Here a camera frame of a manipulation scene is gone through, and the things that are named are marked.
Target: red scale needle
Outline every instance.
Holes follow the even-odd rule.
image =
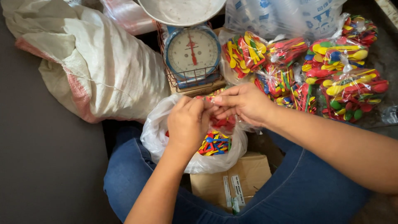
[[[196,61],[196,57],[195,57],[195,53],[193,52],[193,46],[192,46],[192,40],[191,40],[191,35],[188,32],[188,37],[189,37],[189,46],[191,47],[191,52],[192,52],[192,62],[193,65],[197,65],[197,61]]]

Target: weighing scale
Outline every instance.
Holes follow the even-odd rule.
[[[221,45],[207,25],[190,28],[167,26],[167,30],[169,36],[164,57],[179,88],[210,83],[220,76],[213,72],[220,62]]]

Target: blue jeans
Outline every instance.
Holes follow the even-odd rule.
[[[104,191],[124,222],[156,164],[142,146],[140,131],[123,128],[109,160]],[[237,215],[184,188],[179,189],[173,223],[348,223],[371,191],[359,186],[313,153],[268,131],[286,153],[282,164]]]

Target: wire basket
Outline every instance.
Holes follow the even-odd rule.
[[[163,31],[162,31],[162,25],[159,22],[156,22],[156,26],[158,28],[158,44],[160,47],[160,52],[164,58],[164,39],[163,39]],[[170,83],[170,86],[172,88],[176,89],[176,92],[185,92],[185,91],[191,91],[191,90],[198,90],[201,88],[208,88],[210,86],[213,86],[214,82],[217,80],[221,80],[222,76],[219,72],[219,66],[210,66],[206,68],[200,68],[200,69],[194,69],[194,70],[189,70],[189,71],[183,71],[180,73],[172,73],[168,66],[166,65],[165,60],[163,60],[164,64],[164,72],[167,76],[167,79]],[[194,73],[194,76],[187,76],[186,73]],[[188,85],[189,88],[182,88],[181,85]]]

